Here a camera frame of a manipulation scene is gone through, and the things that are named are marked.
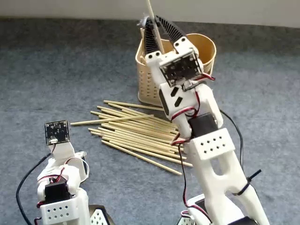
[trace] pile of chopsticks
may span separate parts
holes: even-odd
[[[90,113],[98,116],[98,120],[74,122],[71,123],[71,125],[101,124],[98,129],[89,128],[89,131],[92,135],[102,137],[102,143],[174,174],[182,175],[180,172],[168,166],[137,154],[138,152],[181,164],[178,147],[170,145],[170,142],[178,134],[176,125],[169,121],[157,118],[154,115],[147,115],[125,106],[163,111],[162,108],[108,100],[105,100],[104,102],[117,110],[97,106],[97,109],[101,112],[91,111]],[[183,164],[190,167],[193,166],[191,163],[187,162],[183,162]]]

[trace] gray carpet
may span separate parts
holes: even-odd
[[[47,153],[45,122],[95,119],[89,111],[103,99],[138,103],[135,24],[0,20],[0,224],[25,224],[15,190]],[[217,80],[211,86],[244,135],[246,174],[263,171],[253,185],[270,223],[299,224],[300,30],[177,24],[216,42]],[[227,120],[225,126],[238,148],[234,128]],[[70,133],[75,150],[88,153],[90,178],[82,187],[90,203],[106,206],[119,225],[177,223],[184,209],[182,176],[102,145],[87,127],[71,127]],[[20,194],[31,221],[39,216],[36,177],[42,169]],[[201,193],[193,169],[187,169],[187,181],[189,198]]]

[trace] wooden stick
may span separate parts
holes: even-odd
[[[118,145],[118,146],[121,146],[121,147],[130,149],[130,150],[133,150],[133,151],[137,151],[137,152],[140,152],[140,153],[149,155],[149,156],[154,156],[154,157],[157,157],[157,158],[162,158],[162,159],[164,159],[164,160],[168,160],[168,161],[170,161],[170,162],[174,162],[174,163],[181,164],[181,161],[178,160],[178,159],[170,158],[170,157],[167,157],[167,156],[162,156],[162,155],[159,155],[159,154],[150,152],[150,151],[141,150],[141,149],[138,149],[138,148],[135,148],[135,147],[131,147],[131,146],[126,145],[126,144],[119,143],[118,141],[113,141],[113,140],[111,140],[111,141],[109,141],[109,142],[110,142],[110,143],[113,143],[113,144],[116,144],[116,145]],[[191,164],[191,163],[183,162],[183,164],[184,164],[184,165],[187,165],[187,166],[190,166],[190,167],[193,167],[193,164]]]
[[[126,153],[128,153],[128,154],[130,154],[130,155],[132,155],[132,156],[135,156],[135,157],[137,157],[137,158],[139,158],[139,159],[142,159],[142,160],[144,160],[144,161],[146,161],[146,162],[148,162],[148,163],[152,163],[152,164],[154,164],[154,165],[156,165],[156,166],[158,166],[158,167],[160,167],[160,168],[162,168],[162,169],[165,169],[165,170],[167,170],[167,171],[169,171],[169,172],[172,172],[172,173],[174,173],[174,174],[176,174],[176,175],[182,175],[182,173],[180,173],[180,172],[178,172],[178,171],[176,171],[176,170],[174,170],[174,169],[172,169],[172,168],[170,168],[170,167],[167,167],[167,166],[165,166],[165,165],[162,165],[162,164],[160,164],[160,163],[157,163],[157,162],[155,162],[155,161],[153,161],[153,160],[151,160],[151,159],[148,159],[148,158],[146,158],[146,157],[144,157],[144,156],[141,156],[141,155],[139,155],[139,154],[136,154],[136,153],[134,153],[134,152],[132,152],[132,151],[129,151],[129,150],[127,150],[127,149],[125,149],[125,148],[122,148],[122,147],[120,147],[120,146],[118,146],[118,145],[115,145],[115,144],[112,144],[112,143],[109,143],[109,142],[106,142],[106,141],[101,141],[102,143],[104,143],[104,144],[107,144],[107,145],[110,145],[110,146],[112,146],[112,147],[114,147],[114,148],[116,148],[116,149],[119,149],[119,150],[121,150],[121,151],[123,151],[123,152],[126,152]]]
[[[178,152],[177,149],[172,149],[170,147],[166,147],[166,146],[163,146],[163,145],[160,145],[160,144],[157,144],[157,143],[152,143],[152,142],[149,142],[149,141],[138,139],[136,137],[130,137],[130,136],[127,136],[127,135],[118,134],[116,132],[108,131],[108,130],[103,129],[103,128],[100,128],[100,130],[103,131],[103,132],[106,132],[110,136],[122,138],[122,139],[125,139],[125,140],[128,140],[128,141],[135,142],[135,143],[140,143],[140,144],[143,144],[143,145],[146,145],[146,146],[151,146],[153,148],[160,149],[162,151],[168,152],[168,151],[171,150],[171,151],[177,151]]]
[[[132,135],[139,136],[139,137],[145,137],[147,139],[155,140],[155,141],[158,141],[158,142],[163,142],[163,143],[167,143],[167,144],[171,143],[170,141],[165,140],[165,139],[161,139],[161,138],[158,138],[158,137],[152,137],[152,136],[148,136],[148,135],[143,135],[143,134],[140,134],[140,133],[137,133],[137,132],[133,132],[133,131],[130,131],[130,130],[125,130],[125,129],[122,129],[120,127],[112,126],[112,125],[109,125],[109,124],[106,124],[106,123],[102,124],[101,126],[105,127],[105,128],[113,129],[116,132],[121,131],[123,133],[128,133],[128,134],[132,134]]]
[[[108,133],[108,132],[104,132],[104,131],[97,131],[97,132],[94,132],[94,131],[91,131],[90,132],[92,135],[97,135],[97,136],[100,136],[102,138],[104,137],[109,137],[109,138],[112,138],[112,139],[115,139],[115,140],[118,140],[118,141],[127,141],[128,143],[130,144],[136,144],[136,142],[133,142],[133,141],[129,141],[129,140],[126,140],[124,139],[123,137],[115,137],[115,136],[112,136],[111,133]]]
[[[119,116],[119,117],[125,116],[125,115],[122,114],[122,112],[119,112],[119,111],[116,111],[116,110],[101,109],[101,111],[103,111],[105,113],[115,115],[115,116]],[[136,121],[126,121],[126,122],[120,122],[120,123],[129,125],[129,126],[138,127],[138,128],[143,128],[143,129],[146,128],[147,130],[151,130],[151,131],[154,131],[154,132],[158,131],[160,133],[165,133],[167,135],[170,135],[170,132],[172,132],[173,134],[177,134],[177,131],[174,131],[172,129],[168,129],[168,128],[165,128],[165,127],[162,127],[162,126],[154,127],[154,126],[142,124],[142,123],[139,123],[139,122],[136,122]]]
[[[112,114],[117,115],[119,117],[122,117],[122,116],[133,116],[130,113],[120,112],[120,111],[116,111],[116,110],[112,110],[112,109],[109,109],[109,111],[106,111],[108,108],[99,106],[99,108],[100,107],[104,109],[105,113],[112,113]],[[103,115],[103,116],[107,115],[107,116],[111,116],[111,115],[108,115],[108,114],[99,113],[99,112],[95,112],[95,111],[91,111],[91,113],[95,114],[95,115]],[[163,128],[163,129],[168,129],[168,130],[170,130],[171,133],[177,133],[175,127],[169,126],[167,124],[156,123],[155,120],[149,120],[149,118],[142,119],[142,120],[135,120],[135,121],[137,121],[139,123],[147,124],[147,125],[152,126],[152,127],[160,127],[160,128]]]
[[[150,130],[146,130],[146,129],[143,129],[143,128],[128,126],[128,125],[121,124],[121,123],[108,122],[108,124],[115,125],[115,126],[121,127],[121,128],[126,128],[126,129],[129,129],[129,130],[134,130],[134,131],[136,131],[138,133],[142,133],[142,134],[147,134],[147,135],[151,135],[151,136],[164,138],[164,139],[167,139],[167,140],[173,140],[173,138],[174,138],[174,135],[169,135],[169,134],[166,134],[166,133],[163,133],[163,132],[150,131]]]
[[[105,112],[105,113],[109,113],[109,114],[119,116],[119,117],[132,116],[129,113],[121,112],[121,111],[114,110],[114,109],[107,108],[107,107],[103,107],[103,106],[98,106],[97,105],[97,108],[100,109],[101,111]]]
[[[125,133],[125,132],[122,132],[122,131],[115,131],[115,132],[119,133],[120,135],[126,135],[126,136],[130,136],[130,137],[133,137],[133,138],[137,138],[136,135],[128,134],[128,133]],[[141,140],[144,140],[144,141],[152,142],[152,143],[155,143],[155,144],[160,144],[160,145],[172,148],[174,150],[178,150],[178,148],[176,146],[171,146],[170,144],[167,144],[167,143],[154,141],[154,140],[151,140],[151,139],[145,138],[145,137],[138,137],[138,138],[141,139]]]
[[[125,106],[131,106],[131,107],[136,107],[136,108],[143,108],[143,109],[152,109],[152,110],[158,110],[158,111],[164,111],[163,108],[161,107],[153,107],[153,106],[146,106],[146,105],[137,105],[137,104],[132,104],[132,103],[126,103],[126,102],[116,102],[116,101],[109,101],[109,100],[104,100],[105,103],[112,103],[116,105],[125,105]]]
[[[120,118],[111,118],[111,119],[104,119],[101,120],[101,122],[109,122],[109,121],[121,121],[121,120],[136,120],[136,119],[143,119],[148,117],[154,117],[154,115],[148,115],[148,116],[128,116],[128,117],[120,117]]]
[[[94,114],[94,115],[97,115],[97,116],[100,114],[100,112],[96,112],[96,111],[90,111],[90,113]]]
[[[101,107],[101,108],[102,108],[101,111],[103,111],[105,113],[115,115],[115,116],[118,116],[118,117],[128,116],[128,115],[126,115],[126,113],[123,113],[123,112],[119,112],[119,111],[112,110],[112,109],[104,109],[103,107]],[[139,128],[146,127],[147,129],[150,129],[152,131],[164,132],[164,133],[167,133],[167,134],[169,134],[169,133],[177,134],[178,133],[173,128],[168,128],[168,127],[165,127],[165,126],[161,126],[159,124],[157,124],[158,127],[156,127],[154,125],[148,125],[148,124],[145,124],[142,120],[126,121],[126,122],[121,122],[121,123],[127,124],[129,126],[131,126],[131,124],[134,124],[134,126],[137,126]]]
[[[111,115],[103,114],[103,113],[102,113],[102,115],[98,115],[99,118],[102,118],[102,119],[118,118],[116,116],[111,116]],[[130,125],[130,126],[134,125],[135,127],[139,127],[139,128],[144,128],[145,127],[145,128],[148,128],[152,131],[154,130],[154,131],[159,131],[159,132],[165,132],[167,134],[169,134],[169,133],[177,134],[178,133],[177,131],[172,130],[172,128],[170,129],[170,128],[161,126],[159,124],[158,124],[158,127],[155,127],[153,125],[148,125],[148,124],[146,124],[146,122],[141,121],[141,120],[136,120],[136,121],[128,120],[128,121],[120,121],[119,123]]]
[[[133,110],[133,109],[129,109],[129,108],[123,107],[121,105],[116,105],[116,104],[113,104],[113,103],[108,103],[108,105],[119,108],[119,109],[122,109],[122,111],[124,109],[124,110],[130,111],[131,113],[136,113],[138,115],[147,115],[143,112],[139,112],[139,111],[136,111],[136,110]],[[160,119],[160,118],[157,118],[157,117],[154,117],[153,119],[156,120],[156,122],[161,122],[161,123],[176,127],[176,125],[172,124],[169,121],[166,121],[166,120],[163,120],[163,119]]]
[[[81,121],[81,122],[74,122],[70,123],[71,125],[84,125],[84,124],[97,124],[97,123],[105,123],[109,121],[119,121],[119,120],[131,120],[131,119],[142,119],[147,117],[153,117],[154,115],[148,116],[129,116],[129,117],[120,117],[120,118],[111,118],[111,119],[104,119],[104,120],[88,120],[88,121]]]
[[[125,140],[125,139],[123,141],[121,141],[121,140],[119,140],[119,138],[114,138],[113,136],[109,136],[109,135],[103,135],[102,138],[103,138],[103,140],[116,141],[116,142],[119,142],[119,143],[122,143],[122,144],[129,145],[131,147],[136,147],[136,148],[139,148],[139,149],[142,149],[142,150],[155,152],[155,153],[160,154],[160,155],[170,156],[170,157],[174,157],[174,158],[180,158],[179,155],[175,155],[175,154],[172,154],[170,152],[156,150],[156,149],[153,149],[153,148],[150,148],[150,147],[145,147],[145,146],[140,145],[138,143],[133,144],[131,142],[127,142],[127,140]]]
[[[159,34],[159,30],[158,30],[158,25],[156,24],[156,20],[155,20],[155,17],[154,17],[154,13],[153,13],[153,10],[152,10],[150,0],[147,0],[147,6],[148,6],[148,10],[149,10],[150,19],[152,20],[152,23],[153,23],[153,31],[154,31],[154,34],[155,34],[155,37],[156,37],[158,48],[159,48],[160,52],[162,54],[164,54],[165,51],[164,51],[163,43],[161,41],[161,37],[160,37],[160,34]]]
[[[72,126],[75,125],[85,125],[85,124],[99,124],[101,123],[101,120],[87,120],[87,121],[81,121],[81,122],[74,122],[70,123]]]
[[[99,118],[104,118],[104,119],[118,118],[117,116],[113,116],[113,115],[105,114],[105,113],[99,113],[98,117],[99,117]]]
[[[126,138],[132,137],[131,140],[135,140],[136,138],[138,138],[139,140],[142,140],[142,141],[151,142],[151,143],[154,143],[154,144],[159,144],[161,146],[165,146],[167,148],[173,149],[172,151],[178,152],[178,148],[176,146],[171,146],[170,144],[157,142],[157,141],[154,141],[154,140],[151,140],[151,139],[148,139],[148,138],[144,138],[144,137],[137,137],[136,135],[128,134],[128,133],[125,133],[125,132],[111,131],[111,130],[103,129],[101,127],[98,127],[98,129],[102,130],[102,131],[106,131],[106,132],[109,131],[109,132],[114,133],[116,135],[125,136]]]
[[[135,110],[132,110],[132,109],[129,109],[129,108],[127,108],[127,109],[125,108],[125,109],[121,109],[121,110],[122,110],[122,112],[131,114],[131,115],[134,115],[134,116],[145,115],[145,113],[142,113],[142,112],[136,113]],[[161,118],[154,117],[154,118],[151,118],[151,119],[149,119],[149,120],[151,120],[151,121],[153,121],[153,122],[156,122],[156,123],[159,123],[159,124],[161,124],[161,125],[171,126],[171,127],[173,127],[173,128],[177,128],[177,126],[176,126],[175,124],[173,124],[173,123],[171,123],[171,122],[168,122],[168,121],[166,121],[166,120],[163,120],[163,119],[161,119]]]
[[[164,139],[164,140],[167,140],[168,142],[170,142],[171,140],[173,140],[173,138],[171,139],[170,137],[165,137],[165,136],[161,136],[159,134],[157,134],[156,132],[153,133],[153,132],[147,132],[145,130],[135,130],[134,128],[127,128],[127,127],[121,127],[120,124],[117,124],[116,126],[114,124],[109,124],[109,123],[102,123],[101,126],[102,127],[106,127],[106,128],[109,128],[108,126],[112,125],[113,127],[117,127],[117,128],[122,128],[122,129],[125,129],[125,130],[129,130],[131,132],[135,132],[135,133],[139,133],[139,134],[143,134],[143,135],[147,135],[147,136],[152,136],[152,137],[156,137],[156,138],[161,138],[161,139]]]

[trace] black wire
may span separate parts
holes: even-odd
[[[24,181],[27,179],[27,177],[29,176],[29,174],[31,174],[31,172],[34,171],[35,168],[37,168],[42,162],[44,162],[50,155],[51,155],[51,152],[48,153],[47,155],[45,155],[44,157],[42,157],[41,160],[39,160],[39,162],[38,162],[34,167],[32,167],[32,168],[25,174],[25,176],[24,176],[23,179],[21,180],[21,182],[20,182],[20,184],[19,184],[19,186],[18,186],[18,188],[17,188],[17,191],[16,191],[16,193],[15,193],[15,198],[16,198],[16,200],[17,200],[17,204],[18,204],[18,206],[19,206],[20,212],[21,212],[21,214],[22,214],[24,220],[26,221],[26,223],[27,223],[28,225],[32,225],[32,223],[29,221],[29,219],[27,218],[27,216],[26,216],[26,214],[25,214],[25,212],[24,212],[24,210],[23,210],[23,207],[22,207],[21,201],[20,201],[20,197],[19,197],[19,192],[20,192],[20,189],[21,189],[21,187],[22,187]]]
[[[182,168],[182,173],[183,173],[183,178],[184,178],[184,189],[183,189],[183,194],[182,194],[182,199],[183,199],[183,203],[184,205],[187,207],[187,208],[195,208],[197,210],[200,210],[201,207],[199,206],[196,206],[196,205],[191,205],[191,206],[188,206],[187,204],[187,200],[186,200],[186,191],[187,191],[187,178],[186,178],[186,173],[184,171],[184,166],[183,166],[183,160],[182,160],[182,154],[181,154],[181,149],[180,149],[180,146],[182,145],[183,143],[180,143],[178,145],[178,152],[179,152],[179,156],[180,156],[180,161],[181,161],[181,168]],[[204,212],[200,211],[203,215],[206,216],[206,218],[212,223],[212,220],[210,219],[210,217],[205,214]]]
[[[238,125],[235,124],[233,119],[227,113],[225,113],[223,110],[220,109],[220,112],[231,121],[231,123],[234,125],[236,131],[239,134],[239,137],[240,137],[240,166],[242,167],[242,170],[244,171],[244,139],[243,139],[243,135],[240,132]]]

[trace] white bracket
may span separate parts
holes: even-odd
[[[198,149],[201,160],[213,159],[226,152],[235,150],[233,141],[226,128],[194,138],[189,145],[191,148]]]

